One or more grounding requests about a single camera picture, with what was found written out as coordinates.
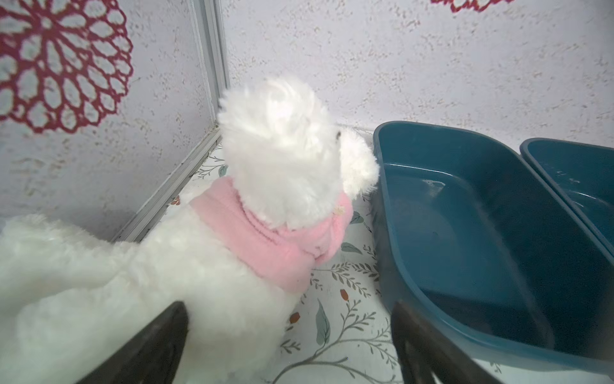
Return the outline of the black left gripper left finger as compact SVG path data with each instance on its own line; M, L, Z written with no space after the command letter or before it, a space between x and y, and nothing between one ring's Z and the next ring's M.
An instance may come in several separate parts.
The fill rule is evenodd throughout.
M188 326L185 303L173 302L78 384L171 384L182 359Z

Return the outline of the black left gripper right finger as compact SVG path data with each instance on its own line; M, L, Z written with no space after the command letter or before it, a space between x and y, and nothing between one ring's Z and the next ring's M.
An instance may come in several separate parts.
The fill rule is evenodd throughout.
M500 383L404 302L393 307L391 335L405 383Z

